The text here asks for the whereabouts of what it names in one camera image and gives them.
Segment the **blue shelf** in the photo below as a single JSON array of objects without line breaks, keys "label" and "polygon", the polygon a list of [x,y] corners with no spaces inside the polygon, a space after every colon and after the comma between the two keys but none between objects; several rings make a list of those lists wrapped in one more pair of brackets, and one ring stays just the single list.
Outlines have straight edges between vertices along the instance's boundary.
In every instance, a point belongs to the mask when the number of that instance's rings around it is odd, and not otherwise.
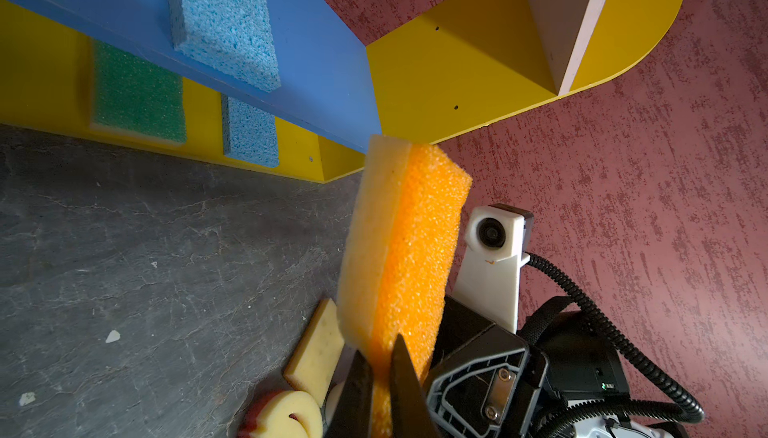
[{"label": "blue shelf", "polygon": [[168,0],[8,0],[364,152],[380,133],[366,48],[323,0],[266,0],[282,87],[262,92],[176,52]]}]

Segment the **red textured wall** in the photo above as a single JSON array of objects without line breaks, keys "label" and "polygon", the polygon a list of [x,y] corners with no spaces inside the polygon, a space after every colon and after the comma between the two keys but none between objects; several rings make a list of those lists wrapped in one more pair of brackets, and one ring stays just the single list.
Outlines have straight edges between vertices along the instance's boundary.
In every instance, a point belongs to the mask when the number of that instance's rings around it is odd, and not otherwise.
[{"label": "red textured wall", "polygon": [[[326,1],[369,43],[441,0]],[[768,436],[768,0],[684,0],[623,76],[442,146],[702,401],[692,436]],[[524,317],[558,290],[523,279]]]}]

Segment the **blue sponge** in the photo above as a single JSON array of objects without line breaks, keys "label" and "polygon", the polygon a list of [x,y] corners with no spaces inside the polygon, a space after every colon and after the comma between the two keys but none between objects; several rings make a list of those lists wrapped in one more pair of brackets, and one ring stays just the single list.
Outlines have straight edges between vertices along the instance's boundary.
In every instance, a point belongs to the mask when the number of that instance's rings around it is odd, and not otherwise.
[{"label": "blue sponge", "polygon": [[274,115],[222,95],[221,119],[225,156],[269,168],[280,164]]},{"label": "blue sponge", "polygon": [[174,48],[272,92],[280,87],[266,0],[168,0]]}]

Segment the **green sponge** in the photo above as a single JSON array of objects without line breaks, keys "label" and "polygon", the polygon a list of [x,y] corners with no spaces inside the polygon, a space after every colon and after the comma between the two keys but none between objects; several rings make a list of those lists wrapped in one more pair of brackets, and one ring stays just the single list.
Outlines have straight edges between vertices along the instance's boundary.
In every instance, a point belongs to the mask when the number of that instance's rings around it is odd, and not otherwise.
[{"label": "green sponge", "polygon": [[91,126],[163,142],[187,141],[181,77],[94,40]]}]

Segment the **orange sponge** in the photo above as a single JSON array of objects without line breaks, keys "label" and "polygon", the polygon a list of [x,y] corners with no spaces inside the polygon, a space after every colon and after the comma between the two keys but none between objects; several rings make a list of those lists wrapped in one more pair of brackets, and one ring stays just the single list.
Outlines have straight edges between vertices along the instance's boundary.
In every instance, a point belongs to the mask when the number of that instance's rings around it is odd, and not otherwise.
[{"label": "orange sponge", "polygon": [[424,379],[472,179],[437,146],[373,136],[339,282],[339,326],[376,376],[372,436],[392,435],[389,361],[402,334]]}]

